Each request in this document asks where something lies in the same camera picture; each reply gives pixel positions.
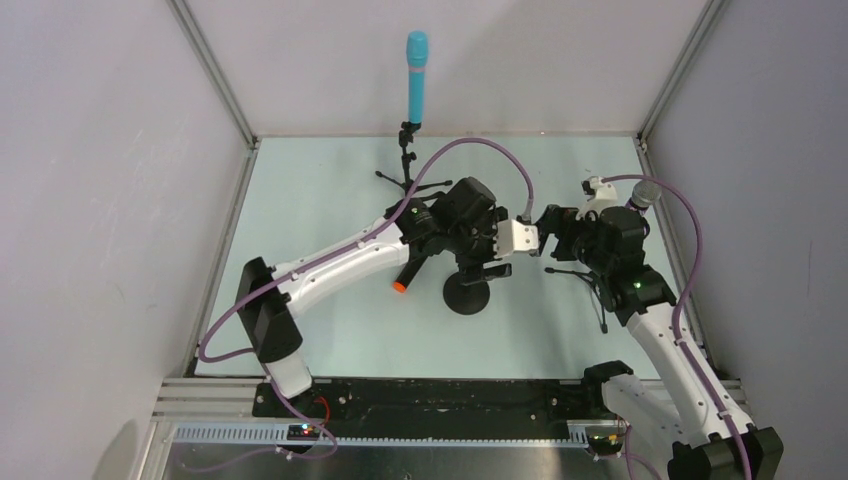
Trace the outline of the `teal blue microphone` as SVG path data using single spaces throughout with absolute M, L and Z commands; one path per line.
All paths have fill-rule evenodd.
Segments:
M 429 57 L 428 36 L 420 30 L 412 31 L 406 41 L 408 68 L 408 122 L 423 123 L 426 66 Z

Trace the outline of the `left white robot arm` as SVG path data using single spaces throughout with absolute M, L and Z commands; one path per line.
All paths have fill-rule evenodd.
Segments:
M 313 384 L 301 352 L 297 318 L 335 292 L 374 273 L 449 252 L 462 287 L 510 275 L 505 256 L 515 221 L 474 177 L 458 181 L 432 204 L 407 197 L 359 235 L 291 264 L 262 258 L 243 269 L 237 314 L 270 381 L 293 398 Z

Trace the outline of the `black small tripod stand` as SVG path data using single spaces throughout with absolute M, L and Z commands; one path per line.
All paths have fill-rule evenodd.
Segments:
M 398 145 L 401 149 L 401 168 L 403 178 L 401 180 L 392 178 L 391 176 L 376 170 L 374 172 L 378 179 L 389 182 L 392 185 L 400 188 L 405 196 L 410 195 L 412 199 L 418 199 L 422 202 L 435 201 L 446 194 L 445 188 L 453 185 L 452 180 L 446 180 L 435 183 L 423 183 L 414 186 L 412 176 L 412 164 L 417 160 L 417 154 L 411 149 L 414 143 L 415 135 L 421 129 L 420 123 L 411 121 L 403 121 L 398 132 Z

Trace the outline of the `black round-base mic stand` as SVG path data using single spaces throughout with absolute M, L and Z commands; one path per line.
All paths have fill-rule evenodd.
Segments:
M 489 283 L 512 275 L 512 265 L 478 265 L 458 270 L 445 281 L 442 296 L 454 313 L 470 316 L 483 311 L 491 298 Z

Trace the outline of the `black microphone orange cap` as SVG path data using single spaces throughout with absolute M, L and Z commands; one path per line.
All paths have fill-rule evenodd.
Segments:
M 426 257 L 409 260 L 395 277 L 392 284 L 394 290 L 405 293 L 426 260 Z

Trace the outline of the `purple glitter microphone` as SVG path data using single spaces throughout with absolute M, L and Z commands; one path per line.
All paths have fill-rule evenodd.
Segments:
M 640 180 L 634 185 L 625 207 L 640 216 L 645 216 L 648 210 L 661 199 L 662 192 L 661 185 L 650 180 Z

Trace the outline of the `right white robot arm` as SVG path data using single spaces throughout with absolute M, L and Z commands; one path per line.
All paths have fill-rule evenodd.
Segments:
M 667 460 L 671 479 L 772 479 L 784 444 L 772 427 L 759 428 L 721 384 L 674 314 L 678 300 L 663 276 L 645 261 L 647 220 L 613 206 L 582 214 L 548 206 L 536 223 L 539 237 L 554 236 L 551 256 L 585 265 L 604 310 L 647 354 L 668 393 L 664 403 L 646 391 L 623 364 L 586 370 L 605 408 L 628 421 Z

